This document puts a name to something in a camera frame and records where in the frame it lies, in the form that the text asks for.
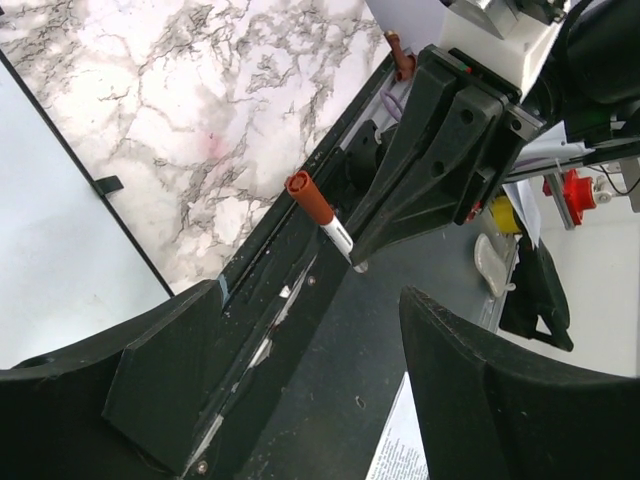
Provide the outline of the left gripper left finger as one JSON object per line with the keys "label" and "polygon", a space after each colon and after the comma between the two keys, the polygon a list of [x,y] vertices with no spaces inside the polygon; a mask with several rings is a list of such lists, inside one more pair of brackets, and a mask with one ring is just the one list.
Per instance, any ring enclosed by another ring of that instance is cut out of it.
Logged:
{"label": "left gripper left finger", "polygon": [[223,295],[213,280],[1,374],[5,479],[175,479],[195,448]]}

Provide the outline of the brown pipe valve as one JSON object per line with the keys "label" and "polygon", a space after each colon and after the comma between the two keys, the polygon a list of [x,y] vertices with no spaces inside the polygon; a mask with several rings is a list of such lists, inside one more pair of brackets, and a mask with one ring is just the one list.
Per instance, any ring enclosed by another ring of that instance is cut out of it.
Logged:
{"label": "brown pipe valve", "polygon": [[395,64],[395,80],[397,82],[410,80],[415,72],[416,57],[403,50],[401,39],[396,32],[386,31],[384,36],[391,49],[391,56]]}

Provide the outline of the white marker pen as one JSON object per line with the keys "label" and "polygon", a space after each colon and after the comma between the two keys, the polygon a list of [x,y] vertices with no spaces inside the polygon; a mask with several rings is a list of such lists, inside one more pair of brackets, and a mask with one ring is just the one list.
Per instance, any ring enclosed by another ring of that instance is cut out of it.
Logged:
{"label": "white marker pen", "polygon": [[320,226],[341,255],[357,273],[368,269],[366,261],[356,265],[351,259],[354,241],[330,204],[305,170],[299,170],[285,182],[285,188],[294,201]]}

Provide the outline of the brown marker cap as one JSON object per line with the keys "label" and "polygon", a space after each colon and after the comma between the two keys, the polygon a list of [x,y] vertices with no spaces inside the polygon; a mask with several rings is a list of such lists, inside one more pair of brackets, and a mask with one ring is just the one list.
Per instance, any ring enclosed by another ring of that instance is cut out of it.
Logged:
{"label": "brown marker cap", "polygon": [[285,182],[288,194],[318,224],[325,226],[334,219],[334,211],[305,170],[299,170]]}

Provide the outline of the red emergency stop button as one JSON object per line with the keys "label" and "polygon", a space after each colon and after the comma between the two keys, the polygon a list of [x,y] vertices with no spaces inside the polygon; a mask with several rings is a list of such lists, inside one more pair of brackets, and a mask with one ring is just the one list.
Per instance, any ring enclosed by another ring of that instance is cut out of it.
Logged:
{"label": "red emergency stop button", "polygon": [[576,169],[545,175],[542,191],[554,200],[566,230],[580,226],[584,212],[597,206],[593,179],[582,177]]}

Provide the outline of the black mounting rail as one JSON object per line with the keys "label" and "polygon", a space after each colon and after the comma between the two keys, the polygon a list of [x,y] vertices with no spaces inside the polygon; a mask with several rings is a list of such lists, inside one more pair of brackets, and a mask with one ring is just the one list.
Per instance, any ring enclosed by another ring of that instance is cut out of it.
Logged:
{"label": "black mounting rail", "polygon": [[189,479],[362,479],[405,370],[396,252],[352,270],[287,195],[216,279]]}

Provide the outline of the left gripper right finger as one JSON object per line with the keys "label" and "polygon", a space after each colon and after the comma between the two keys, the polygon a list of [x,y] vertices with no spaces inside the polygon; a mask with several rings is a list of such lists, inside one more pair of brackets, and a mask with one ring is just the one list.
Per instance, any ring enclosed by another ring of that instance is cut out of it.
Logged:
{"label": "left gripper right finger", "polygon": [[433,479],[635,479],[639,382],[565,364],[400,296],[407,370]]}

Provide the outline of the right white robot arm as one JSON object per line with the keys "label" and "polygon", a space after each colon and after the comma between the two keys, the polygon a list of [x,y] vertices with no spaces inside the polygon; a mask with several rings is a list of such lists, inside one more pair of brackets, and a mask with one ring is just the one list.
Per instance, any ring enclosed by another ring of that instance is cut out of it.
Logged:
{"label": "right white robot arm", "polygon": [[522,150],[563,125],[586,166],[634,157],[639,119],[635,1],[511,1],[489,33],[446,3],[441,39],[417,56],[404,112],[352,214],[359,264],[392,244],[463,224],[495,197]]}

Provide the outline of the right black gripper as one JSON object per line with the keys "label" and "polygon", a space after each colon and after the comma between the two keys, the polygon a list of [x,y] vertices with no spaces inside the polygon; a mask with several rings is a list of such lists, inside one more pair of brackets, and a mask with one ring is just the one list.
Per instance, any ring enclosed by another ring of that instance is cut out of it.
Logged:
{"label": "right black gripper", "polygon": [[356,265],[377,251],[464,224],[496,195],[542,121],[521,90],[457,49],[424,48],[401,120],[349,219]]}

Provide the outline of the black framed whiteboard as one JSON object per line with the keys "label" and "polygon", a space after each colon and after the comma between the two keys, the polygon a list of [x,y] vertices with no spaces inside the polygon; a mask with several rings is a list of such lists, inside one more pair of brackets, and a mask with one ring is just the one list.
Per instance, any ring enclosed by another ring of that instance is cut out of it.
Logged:
{"label": "black framed whiteboard", "polygon": [[1,366],[172,292],[7,58],[1,60]]}

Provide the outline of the yellow tape roll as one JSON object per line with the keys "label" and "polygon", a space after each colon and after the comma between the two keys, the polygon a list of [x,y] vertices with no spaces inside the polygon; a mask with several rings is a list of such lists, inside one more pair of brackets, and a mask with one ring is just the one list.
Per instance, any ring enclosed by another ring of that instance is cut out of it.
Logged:
{"label": "yellow tape roll", "polygon": [[498,230],[505,235],[517,235],[522,233],[518,223],[518,216],[507,196],[498,196],[490,207],[491,214]]}

